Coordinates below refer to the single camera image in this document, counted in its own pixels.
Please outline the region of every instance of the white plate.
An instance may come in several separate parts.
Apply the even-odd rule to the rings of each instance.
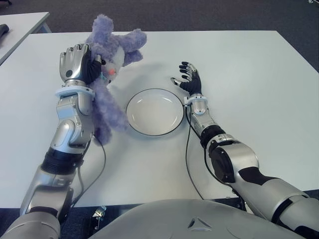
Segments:
[[[126,115],[136,131],[146,135],[163,135],[176,129],[184,116],[179,98],[162,89],[137,93],[128,103]]]

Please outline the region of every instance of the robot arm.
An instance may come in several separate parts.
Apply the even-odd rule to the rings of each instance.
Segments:
[[[190,94],[184,99],[185,106],[191,106],[191,122],[209,154],[216,177],[231,185],[255,215],[302,236],[318,233],[319,201],[282,179],[261,174],[254,151],[227,134],[209,115],[196,68],[187,62],[179,67],[187,74],[182,77],[188,82],[171,80]]]
[[[60,55],[59,123],[43,163],[38,167],[20,208],[20,217],[3,238],[60,236],[60,223],[72,204],[70,187],[93,136],[91,119],[95,93],[87,87],[101,72],[101,58],[91,62],[87,44],[69,47]]]

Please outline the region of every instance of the black cable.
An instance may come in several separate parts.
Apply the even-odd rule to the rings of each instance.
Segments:
[[[78,178],[79,178],[79,181],[80,181],[80,184],[81,184],[81,192],[80,192],[80,194],[83,193],[83,191],[84,191],[84,183],[83,183],[82,176],[81,176],[81,166],[82,166],[82,163],[83,163],[84,155],[88,151],[90,144],[91,144],[91,140],[86,145],[86,148],[83,151],[82,156],[81,156],[80,165],[78,166]]]
[[[99,144],[101,145],[102,147],[102,150],[103,150],[103,153],[104,153],[104,163],[103,163],[103,168],[101,170],[101,172],[99,173],[99,175],[96,177],[96,179],[94,179],[94,181],[84,190],[84,191],[81,191],[81,193],[79,194],[79,196],[77,196],[73,202],[72,202],[72,207],[71,208],[74,208],[75,204],[79,201],[79,199],[83,196],[83,194],[85,194],[85,192],[99,179],[99,177],[102,175],[104,169],[105,169],[105,164],[106,164],[106,152],[105,152],[105,149],[104,149],[104,146],[103,144],[100,142],[100,140],[94,135],[95,139],[99,142]],[[79,181],[81,183],[82,181],[82,177],[81,177],[81,170],[79,168],[79,171],[78,171],[78,177],[79,177]]]
[[[186,168],[187,168],[187,172],[188,172],[188,175],[189,175],[189,178],[195,188],[195,190],[197,191],[197,193],[199,194],[199,196],[203,199],[203,197],[201,196],[201,194],[199,193],[198,189],[196,188],[191,176],[190,176],[190,173],[189,173],[189,170],[188,170],[188,164],[187,164],[187,148],[188,148],[188,141],[189,141],[189,135],[190,135],[190,129],[193,130],[193,132],[197,135],[197,137],[200,139],[200,136],[199,134],[196,132],[196,130],[193,128],[193,126],[191,125],[191,105],[190,105],[190,113],[189,113],[189,118],[188,118],[188,114],[187,114],[187,108],[185,108],[185,115],[186,115],[186,119],[187,119],[187,122],[189,124],[189,131],[188,131],[188,138],[187,138],[187,144],[186,144]],[[208,170],[208,172],[210,173],[210,175],[219,183],[221,183],[222,185],[225,185],[229,188],[232,189],[232,191],[239,197],[239,199],[241,200],[241,204],[242,204],[242,207],[241,209],[243,211],[246,211],[246,208],[245,208],[245,201],[244,199],[232,188],[231,185],[227,184],[227,183],[224,183],[223,181],[221,181],[219,178],[217,178],[215,176],[215,174],[210,170],[208,164],[207,164],[207,157],[206,157],[206,148],[204,148],[204,161],[205,161],[205,166]]]
[[[199,136],[199,134],[198,134],[198,133],[196,132],[196,130],[193,128],[193,126],[191,125],[190,120],[189,120],[189,118],[191,119],[191,105],[190,105],[189,118],[188,118],[188,115],[187,115],[187,108],[185,108],[185,115],[186,115],[187,122],[189,123],[189,125],[190,125],[191,129],[193,130],[193,132],[197,135],[197,137],[198,137],[198,138],[199,138],[199,140],[200,140],[200,136]]]
[[[187,143],[186,143],[186,152],[185,152],[186,169],[187,169],[187,173],[188,173],[189,179],[190,179],[192,185],[194,186],[196,192],[198,193],[198,195],[200,196],[200,198],[204,200],[204,198],[202,197],[202,195],[199,193],[198,189],[196,188],[193,179],[191,178],[191,175],[190,175],[190,172],[189,172],[189,168],[188,168],[188,163],[187,163],[188,142],[189,142],[189,136],[190,136],[190,128],[192,127],[191,124],[190,124],[190,123],[191,123],[191,106],[190,106],[189,117],[190,117],[190,120],[187,119],[187,121],[188,121],[188,123],[189,123],[189,130],[188,130],[188,137],[187,137]]]
[[[84,184],[83,184],[83,180],[82,180],[82,176],[81,176],[81,166],[78,167],[78,178],[79,178],[79,181],[80,181],[80,184],[81,184],[81,193],[72,201],[72,204],[71,204],[72,206],[71,206],[71,208],[74,208],[75,204],[79,201],[79,199],[83,196],[83,194],[96,182],[96,180],[99,179],[99,177],[102,175],[102,173],[103,173],[103,171],[104,171],[104,169],[105,169],[105,164],[106,164],[106,152],[105,152],[104,146],[103,146],[103,144],[100,142],[100,140],[99,140],[95,135],[93,135],[93,136],[96,138],[96,140],[97,140],[97,141],[99,142],[99,144],[101,145],[102,150],[103,150],[103,153],[104,153],[104,164],[103,164],[103,168],[102,168],[100,174],[96,177],[96,179],[84,190]],[[86,145],[86,148],[85,148],[85,150],[84,150],[84,152],[83,152],[83,154],[82,154],[81,160],[83,160],[83,157],[84,157],[86,151],[89,149],[90,143],[91,143],[91,141],[89,141],[88,144]],[[70,212],[68,213],[66,219],[64,220],[64,223],[63,223],[63,225],[62,225],[62,227],[61,227],[61,233],[62,233],[62,231],[63,231],[63,229],[64,229],[64,226],[65,226],[65,224],[66,224],[67,219],[69,218],[69,215],[70,215]]]

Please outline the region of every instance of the plate rim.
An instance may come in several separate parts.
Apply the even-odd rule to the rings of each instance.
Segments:
[[[143,91],[148,91],[148,90],[162,90],[162,91],[167,91],[167,92],[170,92],[171,94],[173,94],[173,95],[178,99],[178,101],[180,102],[181,107],[182,107],[183,116],[182,116],[180,122],[179,122],[178,125],[177,125],[175,128],[173,128],[171,131],[166,132],[166,133],[162,133],[162,134],[155,134],[155,135],[139,132],[137,129],[135,129],[135,128],[130,124],[130,121],[128,120],[129,125],[130,125],[131,128],[134,129],[136,132],[141,133],[141,134],[143,134],[143,135],[151,136],[151,137],[162,136],[162,135],[166,135],[166,134],[168,134],[168,133],[173,132],[175,129],[177,129],[177,128],[179,127],[179,125],[180,125],[181,122],[183,121],[183,118],[184,118],[184,115],[185,115],[185,111],[184,111],[183,103],[180,101],[179,97],[178,97],[177,95],[175,95],[175,94],[174,94],[173,92],[171,92],[171,91],[168,91],[168,90],[165,90],[165,89],[161,89],[161,88],[149,88],[149,89],[145,89],[145,90],[142,90],[142,91],[140,91],[140,92],[137,92],[135,95],[133,95],[133,96],[131,97],[131,99],[129,100],[128,104],[126,105],[126,109],[125,109],[125,114],[126,114],[126,116],[128,115],[128,114],[127,114],[127,112],[128,112],[128,106],[129,106],[131,100],[132,100],[136,95],[138,95],[139,93],[141,93],[141,92],[143,92]]]

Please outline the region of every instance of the purple plush toy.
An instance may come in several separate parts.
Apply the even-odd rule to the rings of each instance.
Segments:
[[[132,62],[142,60],[139,49],[146,43],[147,37],[140,29],[127,35],[113,35],[113,21],[105,15],[98,15],[94,20],[92,33],[86,40],[92,52],[102,58],[101,76],[90,87],[95,91],[93,102],[93,124],[95,136],[106,144],[111,138],[111,128],[125,131],[128,127],[126,114],[120,109],[107,89],[117,76],[120,68]]]

